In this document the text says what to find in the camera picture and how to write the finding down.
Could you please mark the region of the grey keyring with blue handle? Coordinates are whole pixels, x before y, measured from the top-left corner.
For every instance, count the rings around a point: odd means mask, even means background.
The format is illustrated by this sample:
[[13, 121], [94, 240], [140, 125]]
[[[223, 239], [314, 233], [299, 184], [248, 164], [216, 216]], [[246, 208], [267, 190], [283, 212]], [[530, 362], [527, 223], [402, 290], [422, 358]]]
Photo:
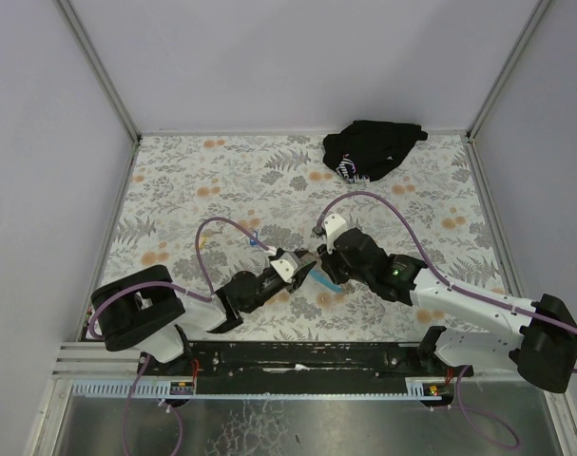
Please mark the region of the grey keyring with blue handle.
[[309, 271], [308, 276], [311, 277], [314, 281], [316, 281], [320, 285], [323, 285], [324, 287], [329, 289], [331, 292], [340, 295], [351, 295], [356, 291], [354, 286], [348, 282], [341, 285], [335, 284], [332, 281], [332, 279], [328, 276], [328, 274], [322, 270], [321, 260], [315, 254], [306, 253], [302, 257], [302, 261], [304, 263], [315, 262], [315, 265]]

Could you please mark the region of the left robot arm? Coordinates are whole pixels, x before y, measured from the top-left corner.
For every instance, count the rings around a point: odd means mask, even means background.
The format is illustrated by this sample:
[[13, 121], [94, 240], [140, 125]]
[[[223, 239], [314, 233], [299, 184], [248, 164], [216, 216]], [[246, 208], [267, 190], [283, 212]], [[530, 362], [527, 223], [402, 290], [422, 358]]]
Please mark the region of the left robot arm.
[[317, 260], [309, 252], [278, 250], [262, 273], [234, 274], [210, 298], [173, 282], [163, 265], [149, 267], [96, 290], [90, 298], [90, 338], [110, 352], [136, 348], [160, 363], [187, 352], [187, 332], [223, 334], [237, 328], [244, 314], [282, 292], [293, 293]]

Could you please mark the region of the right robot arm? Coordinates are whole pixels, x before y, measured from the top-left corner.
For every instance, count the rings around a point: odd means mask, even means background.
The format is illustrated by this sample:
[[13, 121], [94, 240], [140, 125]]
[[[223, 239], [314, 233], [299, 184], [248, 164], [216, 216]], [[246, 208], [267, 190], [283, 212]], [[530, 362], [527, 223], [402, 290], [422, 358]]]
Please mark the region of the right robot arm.
[[412, 256], [387, 254], [357, 228], [316, 227], [323, 271], [337, 285], [366, 285], [383, 300], [438, 310], [476, 326], [466, 334], [431, 327], [420, 350], [449, 367], [474, 365], [515, 371], [533, 386], [563, 393], [577, 361], [577, 325], [558, 297], [496, 295], [452, 280]]

